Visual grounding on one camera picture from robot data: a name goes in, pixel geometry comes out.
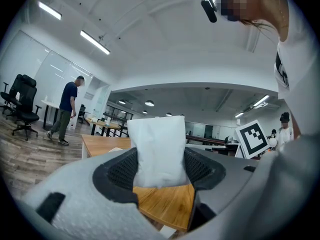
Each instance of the white t-shirt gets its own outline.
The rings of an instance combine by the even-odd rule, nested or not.
[[[293,0],[288,0],[289,29],[279,40],[274,74],[302,134],[320,131],[320,51],[317,37]]]
[[[276,135],[276,140],[278,141],[277,146],[280,147],[294,140],[294,130],[291,127],[287,129],[280,128]]]

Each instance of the green pants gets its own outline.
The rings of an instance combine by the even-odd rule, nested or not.
[[[59,109],[57,120],[51,128],[51,133],[59,132],[59,139],[64,140],[66,135],[67,126],[70,122],[71,112]]]

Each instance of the navy t-shirt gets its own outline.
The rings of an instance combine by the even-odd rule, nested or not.
[[[78,88],[76,84],[74,82],[68,82],[64,87],[59,108],[65,111],[72,112],[70,98],[74,97],[74,99],[76,99],[77,93]]]

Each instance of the chair seat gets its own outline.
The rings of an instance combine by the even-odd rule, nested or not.
[[[18,101],[16,100],[16,98],[15,97],[11,97],[9,95],[9,93],[5,93],[5,92],[2,91],[2,92],[0,92],[0,95],[5,101],[7,101],[9,103],[12,103],[14,105],[18,104]]]
[[[25,122],[34,122],[39,120],[39,116],[33,112],[26,113],[26,112],[18,111],[17,117]]]

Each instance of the chair armrest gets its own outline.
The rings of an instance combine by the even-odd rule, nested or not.
[[[38,105],[35,105],[35,106],[36,106],[35,114],[38,114],[38,110],[39,110],[39,109],[42,109],[42,107],[41,107],[41,106],[38,106]]]
[[[8,83],[6,83],[6,82],[3,82],[4,84],[5,84],[5,86],[4,86],[4,92],[6,93],[7,92],[7,86],[9,85]]]

